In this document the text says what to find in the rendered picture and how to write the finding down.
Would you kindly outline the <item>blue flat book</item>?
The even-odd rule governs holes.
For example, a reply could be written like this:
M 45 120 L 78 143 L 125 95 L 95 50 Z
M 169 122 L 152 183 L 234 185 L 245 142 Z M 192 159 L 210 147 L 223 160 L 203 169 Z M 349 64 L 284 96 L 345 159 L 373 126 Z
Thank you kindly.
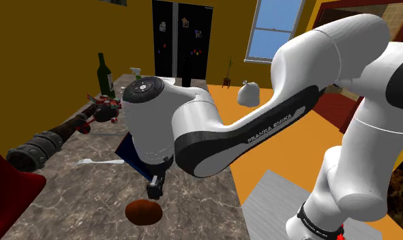
M 125 135 L 124 139 L 115 150 L 115 153 L 144 178 L 148 181 L 152 181 L 153 175 L 150 173 L 145 163 L 139 158 L 132 135 L 129 132 Z

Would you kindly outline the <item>brown round bread loaf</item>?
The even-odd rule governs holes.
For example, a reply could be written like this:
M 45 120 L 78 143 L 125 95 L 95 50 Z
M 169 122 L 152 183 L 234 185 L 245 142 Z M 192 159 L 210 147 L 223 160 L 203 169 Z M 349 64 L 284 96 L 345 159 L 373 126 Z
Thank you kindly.
M 163 211 L 158 203 L 140 199 L 127 205 L 125 216 L 137 226 L 147 226 L 159 222 L 162 219 Z

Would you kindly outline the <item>white fork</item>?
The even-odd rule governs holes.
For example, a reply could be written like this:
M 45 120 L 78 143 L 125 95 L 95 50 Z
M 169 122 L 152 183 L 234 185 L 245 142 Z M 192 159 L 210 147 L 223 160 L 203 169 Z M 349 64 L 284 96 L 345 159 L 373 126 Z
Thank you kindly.
M 77 161 L 76 163 L 72 164 L 72 167 L 81 165 L 81 164 L 123 164 L 125 161 L 122 159 L 119 160 L 106 160 L 106 161 L 93 161 L 92 159 L 85 158 L 82 160 Z

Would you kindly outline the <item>red and dark toy figure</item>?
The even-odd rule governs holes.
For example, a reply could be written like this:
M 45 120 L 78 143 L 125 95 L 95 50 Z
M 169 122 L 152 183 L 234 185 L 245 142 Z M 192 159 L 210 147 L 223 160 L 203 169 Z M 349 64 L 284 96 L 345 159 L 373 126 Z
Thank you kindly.
M 88 134 L 91 131 L 90 123 L 94 121 L 100 123 L 110 121 L 113 124 L 118 122 L 117 117 L 121 109 L 120 99 L 111 98 L 108 95 L 92 97 L 89 94 L 87 94 L 87 98 L 93 104 L 78 114 L 77 120 L 74 122 L 74 127 L 78 132 Z

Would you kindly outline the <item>green wine bottle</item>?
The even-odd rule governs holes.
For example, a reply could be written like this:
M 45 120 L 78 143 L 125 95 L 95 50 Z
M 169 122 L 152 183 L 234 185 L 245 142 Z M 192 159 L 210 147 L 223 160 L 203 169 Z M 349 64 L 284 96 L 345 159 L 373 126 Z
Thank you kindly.
M 102 95 L 107 95 L 110 98 L 115 98 L 115 90 L 113 89 L 113 77 L 109 68 L 105 64 L 104 55 L 99 52 L 99 68 L 97 70 L 100 91 Z

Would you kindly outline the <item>grey robot stand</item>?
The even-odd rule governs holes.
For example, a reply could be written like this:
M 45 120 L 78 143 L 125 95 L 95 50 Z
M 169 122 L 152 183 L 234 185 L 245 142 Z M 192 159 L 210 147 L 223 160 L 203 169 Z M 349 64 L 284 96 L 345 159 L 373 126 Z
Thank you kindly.
M 250 240 L 289 240 L 286 222 L 309 195 L 287 178 L 266 170 L 241 206 Z

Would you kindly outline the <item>potted plant on stool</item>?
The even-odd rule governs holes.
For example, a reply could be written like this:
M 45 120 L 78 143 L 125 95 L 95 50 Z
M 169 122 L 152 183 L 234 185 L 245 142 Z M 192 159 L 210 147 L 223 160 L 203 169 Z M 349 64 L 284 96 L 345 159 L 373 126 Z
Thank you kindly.
M 223 78 L 222 87 L 224 87 L 224 86 L 227 86 L 227 88 L 230 87 L 231 79 L 229 78 L 229 72 L 230 72 L 230 68 L 232 67 L 232 65 L 233 65 L 233 58 L 230 56 L 228 59 L 228 69 L 226 71 L 226 77 Z

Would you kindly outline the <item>white garbage bag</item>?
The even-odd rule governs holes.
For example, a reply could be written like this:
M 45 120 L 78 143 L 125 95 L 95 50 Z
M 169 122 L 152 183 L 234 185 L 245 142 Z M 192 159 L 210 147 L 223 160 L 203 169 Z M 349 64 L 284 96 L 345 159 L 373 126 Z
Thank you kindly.
M 260 87 L 255 82 L 243 81 L 238 91 L 237 102 L 241 106 L 256 107 L 260 104 Z

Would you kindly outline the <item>dark brown studded club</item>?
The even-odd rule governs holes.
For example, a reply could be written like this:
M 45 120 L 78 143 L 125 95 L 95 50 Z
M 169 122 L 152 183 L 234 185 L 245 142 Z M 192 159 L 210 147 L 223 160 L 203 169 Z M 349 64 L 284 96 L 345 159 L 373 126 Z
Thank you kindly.
M 64 143 L 76 131 L 76 122 L 87 120 L 99 106 L 99 104 L 92 104 L 61 125 L 35 134 L 26 143 L 10 149 L 6 155 L 6 161 L 21 172 L 32 173 L 43 168 L 46 161 L 61 151 Z

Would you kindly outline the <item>red stand mixer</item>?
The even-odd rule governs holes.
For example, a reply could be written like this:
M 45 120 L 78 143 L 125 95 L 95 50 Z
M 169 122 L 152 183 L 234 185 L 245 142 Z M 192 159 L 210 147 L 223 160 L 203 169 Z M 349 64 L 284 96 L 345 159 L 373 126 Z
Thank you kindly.
M 16 170 L 0 154 L 0 240 L 45 185 L 45 177 Z

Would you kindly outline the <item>black refrigerator with magnets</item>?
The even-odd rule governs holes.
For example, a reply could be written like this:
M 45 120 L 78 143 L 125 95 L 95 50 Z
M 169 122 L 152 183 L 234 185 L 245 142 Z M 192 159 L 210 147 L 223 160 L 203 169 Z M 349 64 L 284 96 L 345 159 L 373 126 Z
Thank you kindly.
M 152 0 L 155 74 L 181 78 L 184 57 L 191 78 L 206 79 L 213 8 Z

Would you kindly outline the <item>white framed window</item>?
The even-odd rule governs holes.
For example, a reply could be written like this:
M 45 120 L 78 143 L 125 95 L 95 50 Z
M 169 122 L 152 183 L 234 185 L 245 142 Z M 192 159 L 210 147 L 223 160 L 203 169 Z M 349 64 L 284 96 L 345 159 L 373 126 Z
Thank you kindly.
M 304 5 L 305 0 L 257 0 L 244 61 L 270 64 L 295 36 Z

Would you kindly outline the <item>red door frame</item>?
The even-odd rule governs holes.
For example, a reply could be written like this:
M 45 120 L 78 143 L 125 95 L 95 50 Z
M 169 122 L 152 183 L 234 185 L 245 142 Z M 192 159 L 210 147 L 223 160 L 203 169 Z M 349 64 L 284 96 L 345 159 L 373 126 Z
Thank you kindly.
M 386 21 L 390 40 L 403 42 L 403 0 L 317 0 L 309 29 L 350 16 L 369 13 Z M 344 133 L 362 98 L 337 86 L 330 86 L 314 111 Z

